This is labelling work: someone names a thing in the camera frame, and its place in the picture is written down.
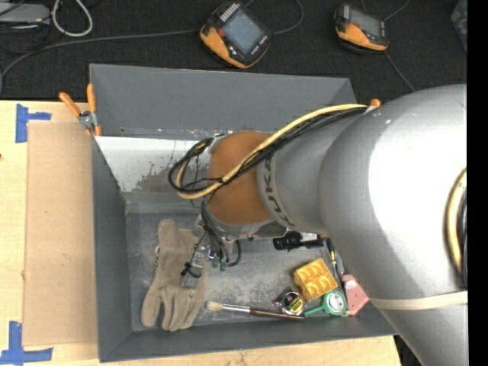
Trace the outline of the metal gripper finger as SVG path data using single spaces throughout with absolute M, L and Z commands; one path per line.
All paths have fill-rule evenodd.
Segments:
M 183 288 L 204 288 L 206 285 L 206 262 L 202 253 L 196 252 L 184 263 L 181 272 Z

